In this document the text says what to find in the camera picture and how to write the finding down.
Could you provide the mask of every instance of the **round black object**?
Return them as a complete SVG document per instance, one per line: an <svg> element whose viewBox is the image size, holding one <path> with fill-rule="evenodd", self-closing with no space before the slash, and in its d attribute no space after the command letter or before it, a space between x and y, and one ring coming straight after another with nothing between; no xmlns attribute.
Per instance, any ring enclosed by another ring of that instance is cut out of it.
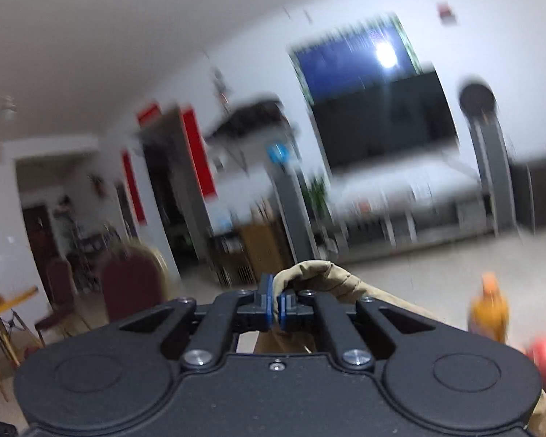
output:
<svg viewBox="0 0 546 437"><path fill-rule="evenodd" d="M472 82L461 89L459 106L468 119L481 118L495 113L495 96L488 86Z"/></svg>
<svg viewBox="0 0 546 437"><path fill-rule="evenodd" d="M488 338L453 332L406 335L383 383L403 411L461 432L526 422L542 389L533 362Z"/></svg>
<svg viewBox="0 0 546 437"><path fill-rule="evenodd" d="M111 432L151 411L175 372L149 336L94 331L31 355L15 392L29 422L70 435Z"/></svg>

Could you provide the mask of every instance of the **chair backrest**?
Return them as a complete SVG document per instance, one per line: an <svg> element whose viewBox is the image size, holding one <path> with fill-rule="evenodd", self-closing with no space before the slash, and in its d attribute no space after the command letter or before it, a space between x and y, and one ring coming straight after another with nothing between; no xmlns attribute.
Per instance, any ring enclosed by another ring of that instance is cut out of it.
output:
<svg viewBox="0 0 546 437"><path fill-rule="evenodd" d="M107 255L99 281L110 322L164 302L164 270L145 246L122 245Z"/></svg>
<svg viewBox="0 0 546 437"><path fill-rule="evenodd" d="M50 260L47 264L47 278L51 286L53 306L73 303L73 272L66 259Z"/></svg>

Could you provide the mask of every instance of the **black television screen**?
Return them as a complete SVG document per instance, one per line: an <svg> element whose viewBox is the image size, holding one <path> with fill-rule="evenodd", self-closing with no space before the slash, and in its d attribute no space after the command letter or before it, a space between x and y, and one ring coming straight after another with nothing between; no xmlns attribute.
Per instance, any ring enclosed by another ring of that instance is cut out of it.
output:
<svg viewBox="0 0 546 437"><path fill-rule="evenodd" d="M332 169L457 138L434 71L341 95L312 109Z"/></svg>

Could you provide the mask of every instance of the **silver bolt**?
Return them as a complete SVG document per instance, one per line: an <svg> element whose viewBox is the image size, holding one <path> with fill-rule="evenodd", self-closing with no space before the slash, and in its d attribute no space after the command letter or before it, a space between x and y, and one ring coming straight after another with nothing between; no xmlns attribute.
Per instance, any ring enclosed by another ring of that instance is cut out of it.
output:
<svg viewBox="0 0 546 437"><path fill-rule="evenodd" d="M213 354L207 350L188 350L184 353L184 361L189 365L202 366L213 360Z"/></svg>
<svg viewBox="0 0 546 437"><path fill-rule="evenodd" d="M272 364L269 365L271 371L283 371L285 369L285 364L281 360L275 360Z"/></svg>
<svg viewBox="0 0 546 437"><path fill-rule="evenodd" d="M342 358L350 365L361 366L367 364L372 359L372 355L366 350L353 349L345 351Z"/></svg>

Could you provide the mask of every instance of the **gray speaker tower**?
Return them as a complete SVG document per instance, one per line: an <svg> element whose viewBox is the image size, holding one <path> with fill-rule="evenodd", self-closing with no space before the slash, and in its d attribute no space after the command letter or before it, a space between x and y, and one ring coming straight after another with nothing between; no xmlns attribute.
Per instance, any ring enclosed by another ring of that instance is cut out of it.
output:
<svg viewBox="0 0 546 437"><path fill-rule="evenodd" d="M482 187L490 194L495 231L511 229L516 225L514 190L495 97L484 84L471 83L461 90L459 104L469 122Z"/></svg>

